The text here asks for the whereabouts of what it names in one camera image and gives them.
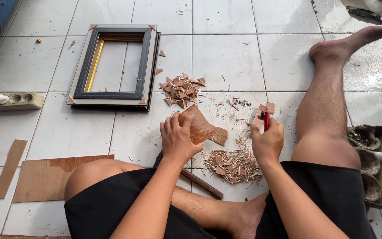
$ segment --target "wooden hammer handle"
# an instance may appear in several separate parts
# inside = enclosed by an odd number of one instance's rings
[[[214,198],[221,200],[223,198],[223,193],[219,192],[216,188],[210,186],[207,182],[204,182],[199,177],[195,176],[194,174],[190,173],[186,169],[182,169],[181,174],[191,180],[191,182],[199,185],[202,189],[206,190],[210,195],[212,195]]]

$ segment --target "picture frame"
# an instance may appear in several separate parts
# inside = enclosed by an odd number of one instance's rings
[[[157,32],[157,25],[90,25],[66,104],[71,105],[72,109],[148,112],[159,40],[160,32]],[[135,91],[90,91],[98,60],[106,41],[143,43]]]

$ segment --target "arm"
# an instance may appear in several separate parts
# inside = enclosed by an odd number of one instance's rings
[[[163,155],[157,171],[144,187],[110,239],[162,239],[173,190],[181,169],[196,153],[203,150],[202,143],[191,142],[189,129],[194,115],[179,126],[179,113],[160,123]]]
[[[253,153],[290,239],[348,239],[288,176],[278,161],[284,144],[284,127],[269,119],[269,130],[259,133],[251,126]]]

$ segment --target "black shorts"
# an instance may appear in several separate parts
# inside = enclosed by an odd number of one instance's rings
[[[360,172],[306,162],[281,162],[288,175],[350,239],[374,239],[363,202]],[[84,189],[64,205],[72,239],[109,239],[155,172],[153,168],[111,176]],[[230,238],[204,230],[182,210],[170,205],[166,239]],[[257,239],[288,238],[272,195],[257,227]]]

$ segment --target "wood chip pile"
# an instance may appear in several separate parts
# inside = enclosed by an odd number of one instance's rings
[[[212,154],[204,160],[209,171],[218,174],[222,180],[231,184],[239,182],[259,182],[263,175],[256,166],[256,159],[251,149],[238,148],[232,151],[214,149]]]
[[[197,97],[201,92],[200,86],[206,86],[204,78],[190,79],[185,72],[183,76],[177,76],[174,79],[166,77],[165,83],[159,83],[159,89],[166,91],[167,98],[164,100],[168,105],[179,104],[182,108],[188,107],[188,101],[198,101]]]

